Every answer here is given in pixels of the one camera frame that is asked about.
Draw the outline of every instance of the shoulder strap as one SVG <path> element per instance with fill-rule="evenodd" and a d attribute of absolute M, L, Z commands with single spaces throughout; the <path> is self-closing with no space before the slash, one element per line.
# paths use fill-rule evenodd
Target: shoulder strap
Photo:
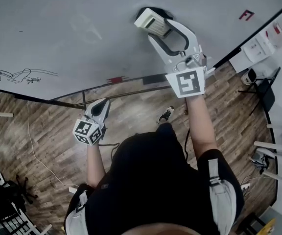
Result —
<path fill-rule="evenodd" d="M 235 221 L 235 189 L 227 180 L 220 180 L 217 159 L 209 160 L 209 172 L 213 219 L 220 235 L 227 235 Z"/>

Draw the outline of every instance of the black shirt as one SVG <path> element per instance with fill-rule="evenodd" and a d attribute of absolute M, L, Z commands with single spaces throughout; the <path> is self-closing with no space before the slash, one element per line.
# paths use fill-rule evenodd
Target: black shirt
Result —
<path fill-rule="evenodd" d="M 221 179 L 236 190 L 237 213 L 244 205 L 240 185 L 218 150 L 205 152 L 191 168 L 176 138 L 151 132 L 132 136 L 118 148 L 109 172 L 96 189 L 87 189 L 90 235 L 120 235 L 144 224 L 171 223 L 200 234 L 219 234 L 213 221 L 208 160 L 218 158 Z M 74 210 L 72 202 L 67 215 Z"/>

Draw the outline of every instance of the fiducial marker cube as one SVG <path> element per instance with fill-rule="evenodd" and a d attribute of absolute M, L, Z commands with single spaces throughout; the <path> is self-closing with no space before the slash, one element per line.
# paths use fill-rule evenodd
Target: fiducial marker cube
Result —
<path fill-rule="evenodd" d="M 102 131 L 98 124 L 81 119 L 77 119 L 72 133 L 79 142 L 87 145 L 95 144 L 102 136 Z"/>
<path fill-rule="evenodd" d="M 204 67 L 185 69 L 166 75 L 168 82 L 177 97 L 187 97 L 204 94 Z"/>

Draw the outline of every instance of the drawing on whiteboard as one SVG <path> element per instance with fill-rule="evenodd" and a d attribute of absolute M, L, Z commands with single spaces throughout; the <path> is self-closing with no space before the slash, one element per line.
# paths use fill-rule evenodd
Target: drawing on whiteboard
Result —
<path fill-rule="evenodd" d="M 16 73 L 9 73 L 4 70 L 0 70 L 0 81 L 1 77 L 5 76 L 8 81 L 11 81 L 15 84 L 27 82 L 27 84 L 33 84 L 34 82 L 40 82 L 41 79 L 38 77 L 31 78 L 30 74 L 32 73 L 43 73 L 52 76 L 58 76 L 57 73 L 47 71 L 47 70 L 31 70 L 31 69 L 24 69 L 22 71 Z"/>
<path fill-rule="evenodd" d="M 241 20 L 243 17 L 246 17 L 247 15 L 249 15 L 245 21 L 248 21 L 253 15 L 254 15 L 254 12 L 252 11 L 249 11 L 249 10 L 245 10 L 242 15 L 239 17 L 239 20 Z"/>

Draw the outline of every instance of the shoe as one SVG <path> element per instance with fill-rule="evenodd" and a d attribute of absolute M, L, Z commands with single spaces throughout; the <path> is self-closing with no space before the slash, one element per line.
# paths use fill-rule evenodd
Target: shoe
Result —
<path fill-rule="evenodd" d="M 160 117 L 157 119 L 156 123 L 160 124 L 160 121 L 162 118 L 165 118 L 167 121 L 169 118 L 174 114 L 175 108 L 172 106 L 169 106 L 166 111 L 160 115 Z"/>

